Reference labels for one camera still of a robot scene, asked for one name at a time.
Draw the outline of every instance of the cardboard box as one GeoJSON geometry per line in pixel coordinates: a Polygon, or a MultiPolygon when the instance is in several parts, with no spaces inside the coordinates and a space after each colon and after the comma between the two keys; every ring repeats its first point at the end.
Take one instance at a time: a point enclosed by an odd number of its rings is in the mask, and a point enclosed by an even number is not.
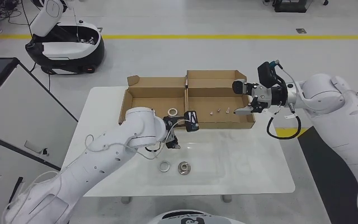
{"type": "Polygon", "coordinates": [[[168,116],[170,108],[178,110],[178,116],[185,112],[185,78],[127,77],[128,89],[124,93],[119,123],[125,119],[130,108],[144,106],[156,110],[160,118],[168,116]]]}
{"type": "Polygon", "coordinates": [[[187,71],[187,104],[189,110],[196,111],[201,129],[252,128],[255,123],[253,114],[234,114],[235,109],[243,108],[249,103],[247,95],[237,95],[232,90],[232,83],[238,78],[246,76],[235,70],[187,71]]]}
{"type": "Polygon", "coordinates": [[[232,83],[238,78],[246,77],[233,70],[187,71],[186,77],[170,78],[130,76],[119,123],[124,121],[128,109],[145,106],[156,110],[156,115],[161,118],[168,115],[170,108],[176,108],[178,116],[195,110],[201,129],[252,128],[255,123],[253,115],[237,116],[233,113],[249,103],[247,95],[237,95],[232,90],[232,83]],[[230,108],[229,114],[226,114],[227,108],[230,108]]]}

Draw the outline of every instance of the black mat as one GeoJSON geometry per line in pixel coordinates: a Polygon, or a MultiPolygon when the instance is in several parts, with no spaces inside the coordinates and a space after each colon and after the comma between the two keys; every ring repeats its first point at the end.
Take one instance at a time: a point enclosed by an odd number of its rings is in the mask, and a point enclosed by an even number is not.
{"type": "Polygon", "coordinates": [[[357,224],[358,183],[349,167],[313,127],[298,140],[332,224],[357,224]]]}

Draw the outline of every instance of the metal washer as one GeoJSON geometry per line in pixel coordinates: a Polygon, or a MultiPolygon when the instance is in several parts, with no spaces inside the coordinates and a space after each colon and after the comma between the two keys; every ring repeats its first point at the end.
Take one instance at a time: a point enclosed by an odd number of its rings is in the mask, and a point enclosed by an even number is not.
{"type": "Polygon", "coordinates": [[[178,172],[181,175],[187,175],[190,173],[191,165],[187,161],[183,161],[178,165],[178,172]]]}

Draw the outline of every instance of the white table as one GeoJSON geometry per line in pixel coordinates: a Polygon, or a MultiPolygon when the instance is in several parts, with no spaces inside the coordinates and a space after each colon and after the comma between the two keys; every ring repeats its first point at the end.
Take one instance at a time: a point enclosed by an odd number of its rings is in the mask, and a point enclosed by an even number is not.
{"type": "MultiPolygon", "coordinates": [[[[126,89],[120,86],[91,90],[63,167],[83,152],[88,134],[97,137],[118,125],[126,89]]],[[[291,193],[295,184],[280,143],[266,133],[269,117],[255,117],[252,129],[202,129],[193,133],[176,130],[180,150],[165,147],[154,161],[136,155],[85,197],[291,193]],[[171,163],[166,173],[158,170],[162,160],[171,163]],[[191,164],[186,176],[178,173],[181,161],[191,164]]],[[[273,126],[271,133],[276,133],[273,126]]]]}

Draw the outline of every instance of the floor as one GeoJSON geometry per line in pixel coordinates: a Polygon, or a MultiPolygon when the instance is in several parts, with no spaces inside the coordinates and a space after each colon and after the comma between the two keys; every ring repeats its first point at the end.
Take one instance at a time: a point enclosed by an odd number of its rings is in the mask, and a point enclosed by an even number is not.
{"type": "MultiPolygon", "coordinates": [[[[307,13],[275,13],[261,0],[87,0],[74,2],[76,18],[103,27],[105,35],[150,34],[257,34],[295,35],[296,28],[308,35],[358,35],[358,2],[334,0],[323,6],[315,0],[307,13]]],[[[24,0],[32,20],[38,10],[24,0]]],[[[26,22],[23,15],[12,22],[26,22]]],[[[68,10],[64,22],[74,21],[68,10]]],[[[4,34],[27,34],[22,25],[1,21],[4,34]]],[[[1,39],[0,57],[18,57],[28,68],[26,39],[1,39]]],[[[298,80],[316,73],[341,76],[357,83],[357,40],[282,39],[105,39],[105,60],[94,74],[51,76],[51,92],[79,118],[86,97],[95,86],[126,85],[126,77],[184,76],[187,69],[237,69],[250,82],[258,81],[257,67],[280,59],[298,80]]],[[[40,68],[35,76],[47,87],[49,77],[40,68]]],[[[303,127],[311,123],[298,112],[303,127]]],[[[281,116],[275,127],[296,127],[281,116]]],[[[83,198],[71,223],[146,223],[172,209],[192,208],[235,218],[247,223],[330,223],[313,183],[297,140],[281,141],[296,184],[296,191],[283,195],[236,195],[224,204],[218,196],[143,197],[123,205],[119,198],[83,198]]]]}

